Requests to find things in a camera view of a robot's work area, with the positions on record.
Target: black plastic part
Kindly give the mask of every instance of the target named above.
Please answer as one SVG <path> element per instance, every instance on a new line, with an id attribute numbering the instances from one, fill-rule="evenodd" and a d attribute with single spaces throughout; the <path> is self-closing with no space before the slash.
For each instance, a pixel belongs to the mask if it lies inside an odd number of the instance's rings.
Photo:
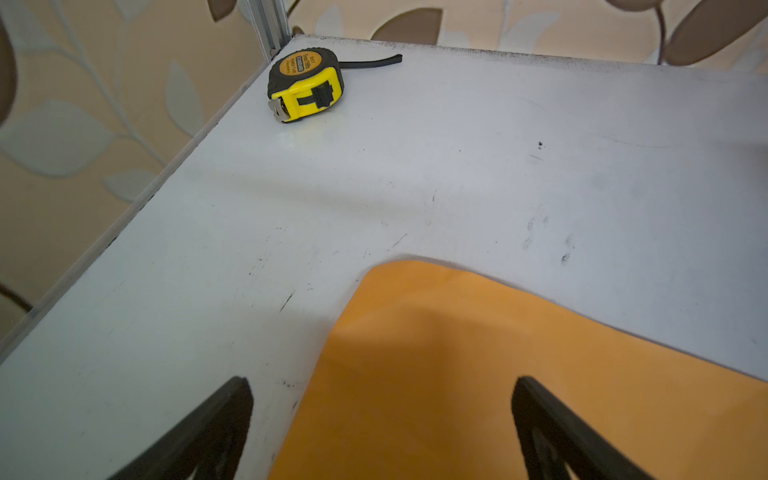
<path id="1" fill-rule="evenodd" d="M 512 415 L 531 480 L 652 480 L 533 377 L 512 393 Z"/>
<path id="2" fill-rule="evenodd" d="M 382 58 L 381 60 L 372 61 L 340 61 L 339 66 L 343 70 L 351 70 L 354 68 L 376 68 L 384 67 L 386 65 L 393 65 L 402 61 L 402 55 L 397 54 L 388 58 Z"/>
<path id="3" fill-rule="evenodd" d="M 318 108 L 330 107 L 333 102 L 333 87 L 326 81 L 312 89 L 312 96 Z"/>
<path id="4" fill-rule="evenodd" d="M 280 64 L 283 63 L 283 60 L 285 60 L 286 58 L 299 53 L 299 51 L 314 51 L 315 53 L 319 54 L 321 58 L 320 65 L 313 68 L 312 70 L 308 70 L 305 73 L 298 74 L 298 75 L 283 74 L 280 71 Z M 272 68 L 270 69 L 269 83 L 266 86 L 267 97 L 272 98 L 272 95 L 277 93 L 278 91 L 287 90 L 294 83 L 301 80 L 306 80 L 309 77 L 319 74 L 321 71 L 325 70 L 328 67 L 333 67 L 336 69 L 336 75 L 339 77 L 339 84 L 341 85 L 341 93 L 344 93 L 344 80 L 341 77 L 341 67 L 339 66 L 339 59 L 336 58 L 335 53 L 330 51 L 328 48 L 304 48 L 303 50 L 299 50 L 299 51 L 295 51 L 290 55 L 286 55 L 282 57 L 280 60 L 276 61 L 274 65 L 272 65 Z"/>
<path id="5" fill-rule="evenodd" d="M 110 480 L 232 480 L 252 410 L 248 381 L 232 377 Z"/>

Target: white panel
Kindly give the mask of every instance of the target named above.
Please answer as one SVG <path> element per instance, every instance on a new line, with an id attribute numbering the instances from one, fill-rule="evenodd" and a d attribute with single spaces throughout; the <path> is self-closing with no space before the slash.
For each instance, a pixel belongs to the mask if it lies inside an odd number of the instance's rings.
<path id="1" fill-rule="evenodd" d="M 293 124 L 256 80 L 0 365 L 0 477 L 102 480 L 240 375 L 264 478 L 358 280 L 402 258 L 768 378 L 764 77 L 309 46 L 403 62 Z"/>

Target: tape measure label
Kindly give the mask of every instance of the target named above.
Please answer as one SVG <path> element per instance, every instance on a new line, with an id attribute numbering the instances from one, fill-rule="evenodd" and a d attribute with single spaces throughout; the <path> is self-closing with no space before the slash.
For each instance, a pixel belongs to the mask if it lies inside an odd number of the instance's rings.
<path id="1" fill-rule="evenodd" d="M 322 58 L 314 51 L 298 51 L 280 62 L 280 73 L 299 75 L 320 65 Z"/>

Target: black frame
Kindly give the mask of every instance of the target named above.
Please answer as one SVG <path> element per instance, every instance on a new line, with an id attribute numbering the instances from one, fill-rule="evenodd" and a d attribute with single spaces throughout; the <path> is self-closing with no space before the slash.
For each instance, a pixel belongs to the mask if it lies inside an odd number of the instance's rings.
<path id="1" fill-rule="evenodd" d="M 232 480 L 253 411 L 248 380 L 232 377 L 111 480 Z"/>
<path id="2" fill-rule="evenodd" d="M 651 480 L 531 376 L 512 393 L 512 415 L 531 480 Z"/>

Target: tape measure lock button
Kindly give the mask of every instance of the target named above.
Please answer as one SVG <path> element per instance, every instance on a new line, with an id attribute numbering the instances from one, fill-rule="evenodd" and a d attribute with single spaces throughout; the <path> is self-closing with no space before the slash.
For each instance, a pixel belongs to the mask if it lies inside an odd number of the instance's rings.
<path id="1" fill-rule="evenodd" d="M 339 61 L 328 48 L 307 48 L 287 55 L 270 69 L 266 96 L 275 118 L 284 123 L 316 114 L 344 92 L 341 70 L 374 68 L 402 61 L 402 55 L 376 61 Z"/>

